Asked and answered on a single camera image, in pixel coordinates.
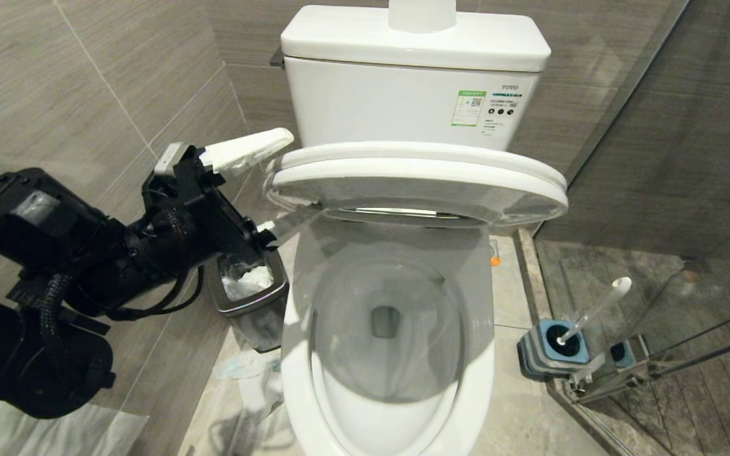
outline glass panel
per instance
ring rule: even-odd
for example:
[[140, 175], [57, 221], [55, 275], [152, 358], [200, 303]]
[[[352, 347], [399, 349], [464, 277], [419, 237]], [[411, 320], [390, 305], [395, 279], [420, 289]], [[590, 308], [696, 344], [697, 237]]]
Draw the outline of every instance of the glass panel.
[[631, 277], [629, 294], [583, 330], [591, 357], [608, 355], [597, 386], [628, 365], [609, 348], [642, 335], [652, 372], [691, 367], [612, 400], [672, 453], [730, 453], [730, 0], [689, 3], [572, 168], [570, 213], [535, 238], [551, 311], [576, 318]]

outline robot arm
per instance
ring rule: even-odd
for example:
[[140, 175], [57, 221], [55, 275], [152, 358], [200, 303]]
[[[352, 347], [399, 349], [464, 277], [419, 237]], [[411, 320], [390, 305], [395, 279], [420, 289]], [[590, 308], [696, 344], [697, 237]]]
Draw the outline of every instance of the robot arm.
[[[206, 148], [171, 144], [143, 185], [145, 214], [129, 225], [40, 168], [2, 174], [0, 255], [22, 270], [8, 294], [17, 310], [0, 304], [0, 400], [38, 418], [73, 412], [114, 380], [101, 337], [109, 327], [90, 317], [137, 320], [185, 308], [201, 289], [203, 263], [224, 254], [255, 265], [295, 223], [319, 214], [299, 210], [259, 230], [218, 190], [221, 174], [236, 176], [292, 141], [276, 128]], [[194, 295], [170, 307], [193, 268]], [[160, 303], [125, 307], [170, 282]]]

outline toilet seat lid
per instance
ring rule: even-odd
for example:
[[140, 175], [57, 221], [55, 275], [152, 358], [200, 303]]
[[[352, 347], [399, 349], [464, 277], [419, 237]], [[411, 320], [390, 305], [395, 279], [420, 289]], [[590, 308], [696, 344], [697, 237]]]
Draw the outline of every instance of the toilet seat lid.
[[270, 165], [267, 196], [319, 203], [334, 219], [458, 227], [518, 225], [568, 210], [565, 178], [525, 156], [437, 142], [338, 142]]

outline beige floor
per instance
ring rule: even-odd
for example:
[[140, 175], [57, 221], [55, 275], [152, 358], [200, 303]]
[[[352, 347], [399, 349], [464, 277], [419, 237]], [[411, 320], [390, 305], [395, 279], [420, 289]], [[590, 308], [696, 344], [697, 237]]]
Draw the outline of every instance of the beige floor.
[[[509, 237], [493, 239], [501, 257], [501, 264], [492, 269], [495, 382], [489, 413], [471, 454], [605, 454], [548, 396], [543, 384], [520, 374], [515, 345], [531, 321], [515, 246]], [[290, 275], [295, 245], [293, 239], [281, 248]], [[255, 358], [249, 350], [248, 346], [240, 346], [233, 332], [229, 332], [179, 449], [180, 455], [304, 454], [292, 433], [286, 407], [278, 406], [280, 378], [276, 367], [272, 368], [272, 358]], [[263, 373], [253, 378], [233, 378], [243, 376], [238, 369], [241, 364], [253, 364], [251, 372]]]

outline white toilet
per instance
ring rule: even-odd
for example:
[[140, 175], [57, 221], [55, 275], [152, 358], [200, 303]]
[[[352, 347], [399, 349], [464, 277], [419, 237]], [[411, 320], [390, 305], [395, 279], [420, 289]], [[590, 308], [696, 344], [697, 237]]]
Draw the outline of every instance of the white toilet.
[[306, 6], [281, 35], [306, 147], [266, 193], [324, 208], [300, 231], [281, 347], [311, 456], [469, 453], [494, 372], [487, 233], [568, 208], [559, 172], [501, 152], [550, 55], [533, 21], [407, 1], [389, 19]]

